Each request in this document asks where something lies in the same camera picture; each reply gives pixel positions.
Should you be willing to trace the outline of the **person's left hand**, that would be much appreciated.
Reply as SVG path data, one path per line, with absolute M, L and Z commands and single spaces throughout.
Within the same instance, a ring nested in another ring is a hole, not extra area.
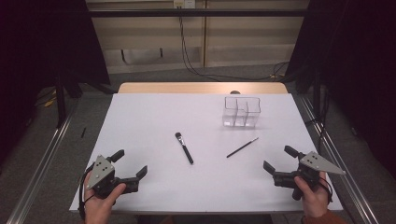
M 84 209 L 85 220 L 84 224 L 107 224 L 111 215 L 112 206 L 115 201 L 121 196 L 126 188 L 126 185 L 118 184 L 112 192 L 104 199 L 98 198 L 93 189 L 86 189 L 91 173 L 88 173 L 84 180 Z

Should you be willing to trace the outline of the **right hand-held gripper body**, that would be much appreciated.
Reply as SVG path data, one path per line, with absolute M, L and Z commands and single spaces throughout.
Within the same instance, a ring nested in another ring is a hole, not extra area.
M 308 186 L 313 189 L 315 186 L 320 185 L 320 172 L 337 175 L 346 174 L 344 170 L 326 160 L 317 152 L 311 151 L 307 154 L 304 154 L 301 159 L 298 159 L 298 168 L 296 171 L 290 173 L 275 171 L 272 177 L 277 187 L 293 189 L 292 198 L 296 201 L 299 201 L 304 194 L 296 185 L 294 177 L 301 177 L 308 184 Z M 327 189 L 327 191 L 329 193 L 328 198 L 330 201 L 332 199 L 332 192 L 329 189 Z

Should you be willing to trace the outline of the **white table mat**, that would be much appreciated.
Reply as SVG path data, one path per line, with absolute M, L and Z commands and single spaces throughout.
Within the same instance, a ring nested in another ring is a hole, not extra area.
M 123 149 L 120 178 L 148 167 L 136 193 L 114 211 L 132 214 L 257 214 L 299 211 L 291 189 L 275 186 L 264 161 L 278 171 L 297 168 L 285 146 L 309 153 L 315 146 L 289 94 L 262 94 L 255 127 L 225 127 L 222 94 L 131 94 L 112 98 L 92 155 Z M 181 133 L 193 165 L 175 137 Z M 250 140 L 251 145 L 226 156 Z

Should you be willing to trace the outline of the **black makeup brush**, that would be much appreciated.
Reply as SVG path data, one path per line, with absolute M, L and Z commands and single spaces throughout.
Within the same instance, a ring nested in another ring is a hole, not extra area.
M 188 148 L 187 148 L 187 146 L 185 144 L 185 141 L 184 141 L 184 138 L 183 138 L 182 134 L 181 133 L 175 133 L 175 137 L 176 137 L 177 141 L 181 144 L 181 146 L 182 146 L 182 148 L 184 150 L 184 153 L 187 156 L 187 159 L 188 159 L 189 163 L 191 165 L 193 165 L 193 163 L 194 163 L 193 158 L 192 158 L 190 152 L 188 151 Z

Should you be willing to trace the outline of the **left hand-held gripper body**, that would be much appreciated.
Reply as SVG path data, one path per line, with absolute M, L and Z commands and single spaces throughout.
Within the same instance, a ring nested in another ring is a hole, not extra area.
M 106 198 L 118 184 L 125 184 L 123 194 L 138 192 L 139 180 L 136 177 L 115 177 L 113 162 L 99 155 L 92 165 L 92 173 L 86 189 L 93 189 L 99 198 Z

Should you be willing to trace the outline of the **black horizontal bar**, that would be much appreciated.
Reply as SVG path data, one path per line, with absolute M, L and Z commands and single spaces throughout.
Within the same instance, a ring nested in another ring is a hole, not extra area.
M 122 17 L 304 17 L 308 10 L 283 9 L 95 9 L 89 14 L 95 18 Z

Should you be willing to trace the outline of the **black metal stand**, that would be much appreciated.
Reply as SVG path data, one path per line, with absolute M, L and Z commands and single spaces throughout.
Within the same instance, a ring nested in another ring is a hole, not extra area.
M 322 93 L 321 82 L 322 71 L 315 72 L 313 81 L 313 113 L 314 116 L 306 124 L 312 124 L 318 130 L 318 142 L 316 144 L 318 154 L 321 154 L 321 144 L 325 134 L 326 116 L 329 109 L 329 97 L 327 91 Z
M 58 123 L 57 127 L 60 128 L 66 120 L 66 104 L 64 99 L 64 84 L 62 76 L 58 74 L 55 78 L 56 101 L 58 107 Z

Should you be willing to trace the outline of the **thin black brush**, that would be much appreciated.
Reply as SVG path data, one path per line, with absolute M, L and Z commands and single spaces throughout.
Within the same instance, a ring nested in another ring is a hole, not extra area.
M 238 149 L 234 150 L 233 152 L 229 153 L 226 158 L 230 158 L 232 155 L 236 154 L 237 152 L 241 151 L 242 149 L 244 149 L 245 147 L 251 145 L 252 143 L 254 143 L 255 141 L 257 141 L 260 137 L 256 137 L 252 140 L 250 140 L 249 142 L 245 143 L 244 145 L 242 145 L 241 147 L 239 147 Z

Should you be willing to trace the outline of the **person's right hand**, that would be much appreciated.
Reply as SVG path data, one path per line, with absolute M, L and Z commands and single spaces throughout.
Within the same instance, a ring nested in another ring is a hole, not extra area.
M 298 188 L 304 194 L 302 204 L 304 215 L 306 217 L 322 217 L 328 211 L 328 184 L 326 182 L 326 173 L 320 172 L 320 185 L 311 189 L 308 184 L 299 176 L 294 178 Z

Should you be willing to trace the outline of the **clear acrylic organizer box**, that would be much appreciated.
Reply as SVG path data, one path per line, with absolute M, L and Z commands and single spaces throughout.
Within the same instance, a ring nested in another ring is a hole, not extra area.
M 255 127 L 261 114 L 258 97 L 225 97 L 222 123 L 225 127 Z

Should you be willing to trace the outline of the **dark curtain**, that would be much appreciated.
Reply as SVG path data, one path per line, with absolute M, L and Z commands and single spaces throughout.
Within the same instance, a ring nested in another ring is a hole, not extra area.
M 75 97 L 80 83 L 110 83 L 86 0 L 0 0 L 0 164 L 59 82 Z
M 396 0 L 309 0 L 286 76 L 328 88 L 396 177 Z

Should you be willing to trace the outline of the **metal floor rail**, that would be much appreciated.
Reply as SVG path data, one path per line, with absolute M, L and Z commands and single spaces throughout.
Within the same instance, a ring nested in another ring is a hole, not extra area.
M 46 150 L 41 155 L 39 164 L 36 167 L 30 167 L 34 172 L 32 173 L 32 176 L 28 178 L 29 182 L 23 189 L 23 192 L 16 202 L 6 224 L 23 224 L 25 221 L 59 145 L 64 139 L 70 120 L 75 114 L 77 107 L 78 101 L 72 102 L 66 109 L 65 118 L 60 119 L 60 123 L 58 123 L 57 127 L 53 129 L 53 135 L 51 136 L 50 141 L 46 144 Z
M 311 135 L 315 149 L 325 159 L 329 159 L 346 171 L 345 175 L 330 175 L 330 180 L 349 220 L 353 224 L 379 224 L 372 206 L 347 168 L 331 136 L 314 115 L 313 104 L 306 96 L 297 96 L 295 100 L 301 115 L 306 119 L 306 128 Z

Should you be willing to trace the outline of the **white wall socket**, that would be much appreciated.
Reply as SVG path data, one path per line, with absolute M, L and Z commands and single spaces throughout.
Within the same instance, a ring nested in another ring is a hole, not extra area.
M 195 0 L 173 0 L 174 8 L 195 8 Z

